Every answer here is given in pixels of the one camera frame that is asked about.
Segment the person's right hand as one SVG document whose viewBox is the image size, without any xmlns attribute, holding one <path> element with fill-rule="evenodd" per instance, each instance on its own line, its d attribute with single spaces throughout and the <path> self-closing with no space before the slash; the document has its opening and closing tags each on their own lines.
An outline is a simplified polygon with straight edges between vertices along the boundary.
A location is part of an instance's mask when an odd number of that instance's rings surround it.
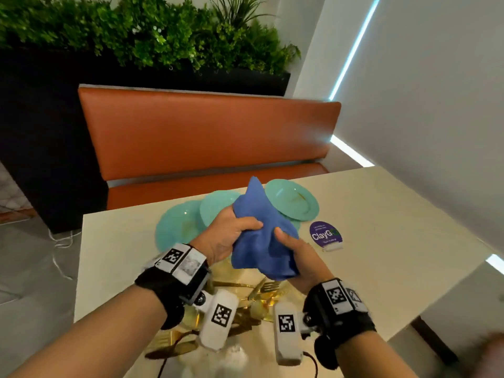
<svg viewBox="0 0 504 378">
<path fill-rule="evenodd" d="M 289 283 L 300 293 L 307 295 L 316 285 L 335 278 L 314 248 L 301 239 L 301 251 L 293 252 L 299 275 L 290 278 Z"/>
</svg>

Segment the person's left hand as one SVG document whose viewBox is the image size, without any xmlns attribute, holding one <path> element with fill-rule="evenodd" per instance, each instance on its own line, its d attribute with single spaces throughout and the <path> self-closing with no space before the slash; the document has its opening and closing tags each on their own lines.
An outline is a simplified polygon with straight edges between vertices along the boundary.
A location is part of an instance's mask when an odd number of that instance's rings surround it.
<svg viewBox="0 0 504 378">
<path fill-rule="evenodd" d="M 242 234 L 233 230 L 235 218 L 232 206 L 224 208 L 201 234 L 188 243 L 205 255 L 209 266 L 226 259 L 233 252 L 233 245 Z"/>
</svg>

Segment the blue cloth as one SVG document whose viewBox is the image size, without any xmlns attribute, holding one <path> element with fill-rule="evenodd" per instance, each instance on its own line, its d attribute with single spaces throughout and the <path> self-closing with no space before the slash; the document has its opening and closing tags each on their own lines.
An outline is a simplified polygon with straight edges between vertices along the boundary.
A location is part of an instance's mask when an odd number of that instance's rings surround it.
<svg viewBox="0 0 504 378">
<path fill-rule="evenodd" d="M 299 270 L 293 252 L 277 240 L 274 229 L 279 227 L 295 239 L 299 239 L 298 231 L 274 208 L 257 177 L 251 177 L 245 194 L 237 198 L 232 208 L 237 218 L 253 217 L 263 224 L 261 229 L 241 233 L 233 245 L 232 267 L 257 269 L 274 281 L 297 277 Z"/>
</svg>

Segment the person's left forearm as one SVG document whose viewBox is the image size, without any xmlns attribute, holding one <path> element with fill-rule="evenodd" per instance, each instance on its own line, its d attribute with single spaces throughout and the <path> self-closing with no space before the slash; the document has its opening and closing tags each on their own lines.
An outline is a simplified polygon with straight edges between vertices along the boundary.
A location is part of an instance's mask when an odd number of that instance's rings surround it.
<svg viewBox="0 0 504 378">
<path fill-rule="evenodd" d="M 153 291 L 131 285 L 74 323 L 7 378 L 122 378 L 166 318 Z"/>
</svg>

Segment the person's right forearm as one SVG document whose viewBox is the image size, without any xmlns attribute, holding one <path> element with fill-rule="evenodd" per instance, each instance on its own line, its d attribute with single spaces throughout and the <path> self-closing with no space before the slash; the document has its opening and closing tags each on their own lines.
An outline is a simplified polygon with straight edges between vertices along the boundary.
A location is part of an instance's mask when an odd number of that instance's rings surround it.
<svg viewBox="0 0 504 378">
<path fill-rule="evenodd" d="M 418 378 L 417 374 L 377 333 L 367 331 L 336 349 L 344 378 Z"/>
</svg>

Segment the teal plate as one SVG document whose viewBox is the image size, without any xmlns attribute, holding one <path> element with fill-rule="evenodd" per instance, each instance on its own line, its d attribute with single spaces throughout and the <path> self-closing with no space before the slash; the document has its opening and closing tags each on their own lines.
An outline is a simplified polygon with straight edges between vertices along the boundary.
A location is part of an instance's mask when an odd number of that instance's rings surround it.
<svg viewBox="0 0 504 378">
<path fill-rule="evenodd" d="M 155 228 L 155 245 L 163 253 L 176 243 L 189 243 L 206 226 L 200 214 L 202 200 L 191 200 L 168 209 Z"/>
<path fill-rule="evenodd" d="M 199 208 L 205 227 L 208 227 L 224 208 L 231 206 L 240 195 L 240 192 L 235 190 L 216 190 L 206 195 Z"/>
<path fill-rule="evenodd" d="M 264 190 L 273 207 L 291 219 L 312 221 L 319 214 L 317 199 L 305 187 L 291 180 L 271 180 Z"/>
</svg>

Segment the round purple table sign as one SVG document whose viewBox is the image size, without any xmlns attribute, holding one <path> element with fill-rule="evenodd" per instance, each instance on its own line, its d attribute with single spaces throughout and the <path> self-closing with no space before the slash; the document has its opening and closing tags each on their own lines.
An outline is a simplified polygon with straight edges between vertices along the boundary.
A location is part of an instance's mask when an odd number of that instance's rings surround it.
<svg viewBox="0 0 504 378">
<path fill-rule="evenodd" d="M 324 221 L 312 222 L 309 228 L 311 239 L 323 251 L 330 252 L 343 248 L 341 233 L 331 224 Z"/>
</svg>

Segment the gold tray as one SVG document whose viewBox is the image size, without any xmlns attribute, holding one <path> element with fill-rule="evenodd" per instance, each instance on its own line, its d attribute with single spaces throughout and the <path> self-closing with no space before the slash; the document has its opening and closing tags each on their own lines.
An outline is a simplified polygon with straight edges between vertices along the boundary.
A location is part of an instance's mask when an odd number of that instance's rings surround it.
<svg viewBox="0 0 504 378">
<path fill-rule="evenodd" d="M 211 271 L 212 276 L 206 286 L 207 290 L 210 293 L 215 293 L 219 289 L 228 290 L 240 300 L 232 328 L 244 329 L 248 326 L 258 326 L 262 322 L 273 322 L 273 307 L 280 301 L 292 302 L 297 309 L 302 307 L 305 296 L 287 281 L 281 281 L 277 291 L 261 294 L 251 301 L 247 301 L 247 297 L 253 288 L 214 287 L 212 285 L 214 281 L 222 281 L 256 286 L 265 277 L 257 269 L 234 269 L 230 259 L 226 259 L 212 266 Z"/>
</svg>

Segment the gold fork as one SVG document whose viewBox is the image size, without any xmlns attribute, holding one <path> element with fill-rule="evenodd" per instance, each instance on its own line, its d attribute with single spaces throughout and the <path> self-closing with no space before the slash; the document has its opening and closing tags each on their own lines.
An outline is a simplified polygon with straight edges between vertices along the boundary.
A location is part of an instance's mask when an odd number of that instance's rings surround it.
<svg viewBox="0 0 504 378">
<path fill-rule="evenodd" d="M 279 289 L 281 281 L 270 280 L 264 277 L 258 285 L 256 285 L 253 290 L 249 293 L 247 301 L 257 299 L 261 294 L 266 294 L 269 292 L 275 292 Z"/>
</svg>

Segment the orange bench seat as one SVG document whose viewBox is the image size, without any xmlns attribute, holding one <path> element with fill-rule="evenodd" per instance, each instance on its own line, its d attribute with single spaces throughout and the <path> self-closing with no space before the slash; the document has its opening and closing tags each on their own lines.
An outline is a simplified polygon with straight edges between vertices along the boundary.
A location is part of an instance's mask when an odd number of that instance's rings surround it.
<svg viewBox="0 0 504 378">
<path fill-rule="evenodd" d="M 108 191 L 107 210 L 156 203 L 182 197 L 208 194 L 215 190 L 232 190 L 248 186 L 251 177 L 262 184 L 273 179 L 296 179 L 329 173 L 320 163 L 276 166 L 253 171 L 183 177 L 172 180 L 127 184 Z"/>
</svg>

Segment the orange bench backrest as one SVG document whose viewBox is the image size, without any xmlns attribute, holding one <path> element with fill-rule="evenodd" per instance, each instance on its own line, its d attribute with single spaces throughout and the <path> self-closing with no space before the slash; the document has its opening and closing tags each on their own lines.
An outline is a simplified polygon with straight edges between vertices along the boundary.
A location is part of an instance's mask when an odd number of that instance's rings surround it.
<svg viewBox="0 0 504 378">
<path fill-rule="evenodd" d="M 81 85 L 105 181 L 323 159 L 342 104 Z"/>
</svg>

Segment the white light strip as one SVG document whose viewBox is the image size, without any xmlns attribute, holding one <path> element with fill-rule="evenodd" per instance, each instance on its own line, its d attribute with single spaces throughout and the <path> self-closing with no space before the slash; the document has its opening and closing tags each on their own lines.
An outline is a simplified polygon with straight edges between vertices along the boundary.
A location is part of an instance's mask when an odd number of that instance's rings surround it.
<svg viewBox="0 0 504 378">
<path fill-rule="evenodd" d="M 504 276 L 504 259 L 498 254 L 492 254 L 486 258 L 486 262 Z"/>
<path fill-rule="evenodd" d="M 348 144 L 343 142 L 341 139 L 339 139 L 334 134 L 331 137 L 331 144 L 336 146 L 340 151 L 345 153 L 349 158 L 351 158 L 353 161 L 358 163 L 360 166 L 365 167 L 365 168 L 375 166 L 375 164 L 373 164 L 367 158 L 365 158 L 360 153 L 358 153 L 356 150 L 351 148 Z"/>
<path fill-rule="evenodd" d="M 342 67 L 342 69 L 341 69 L 341 71 L 340 71 L 340 73 L 339 73 L 339 75 L 337 77 L 337 80 L 336 80 L 336 82 L 335 82 L 335 84 L 333 86 L 331 94 L 329 95 L 328 100 L 331 101 L 331 102 L 334 101 L 335 98 L 336 98 L 338 90 L 339 90 L 339 88 L 341 87 L 341 85 L 343 83 L 343 80 L 344 80 L 344 78 L 346 76 L 346 73 L 347 73 L 347 71 L 349 70 L 349 68 L 351 66 L 351 63 L 352 63 L 352 61 L 353 61 L 353 59 L 354 59 L 354 57 L 356 55 L 356 52 L 357 52 L 358 47 L 359 47 L 359 45 L 360 45 L 360 43 L 362 41 L 362 38 L 365 35 L 365 32 L 366 32 L 366 30 L 367 30 L 367 28 L 368 28 L 368 26 L 370 24 L 370 21 L 372 20 L 374 14 L 375 14 L 375 11 L 376 11 L 377 6 L 379 5 L 380 1 L 381 0 L 373 0 L 371 6 L 369 8 L 369 11 L 366 14 L 366 17 L 365 17 L 365 19 L 364 19 L 364 21 L 363 21 L 363 23 L 362 23 L 362 25 L 361 25 L 361 27 L 360 27 L 360 29 L 358 31 L 358 34 L 357 34 L 357 36 L 355 38 L 355 41 L 352 44 L 352 47 L 351 47 L 351 49 L 350 49 L 350 51 L 348 53 L 348 56 L 347 56 L 347 58 L 346 58 L 346 60 L 345 60 L 345 62 L 343 64 L 343 67 Z"/>
</svg>

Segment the black planter box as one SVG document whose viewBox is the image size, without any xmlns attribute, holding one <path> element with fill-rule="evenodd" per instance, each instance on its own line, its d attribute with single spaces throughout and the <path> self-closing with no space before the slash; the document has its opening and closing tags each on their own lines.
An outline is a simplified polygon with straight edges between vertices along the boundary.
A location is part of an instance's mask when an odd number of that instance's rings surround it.
<svg viewBox="0 0 504 378">
<path fill-rule="evenodd" d="M 80 84 L 284 96 L 291 75 L 249 69 L 120 66 L 112 55 L 0 49 L 0 162 L 52 233 L 105 209 L 102 179 L 80 105 Z"/>
</svg>

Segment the green plants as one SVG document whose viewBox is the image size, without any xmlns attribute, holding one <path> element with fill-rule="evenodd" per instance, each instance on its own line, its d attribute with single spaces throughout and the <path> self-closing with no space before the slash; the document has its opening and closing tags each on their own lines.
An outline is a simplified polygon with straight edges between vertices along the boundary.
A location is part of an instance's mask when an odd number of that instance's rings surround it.
<svg viewBox="0 0 504 378">
<path fill-rule="evenodd" d="M 265 0 L 0 0 L 0 48 L 113 55 L 121 66 L 284 73 L 301 58 L 261 24 Z"/>
</svg>

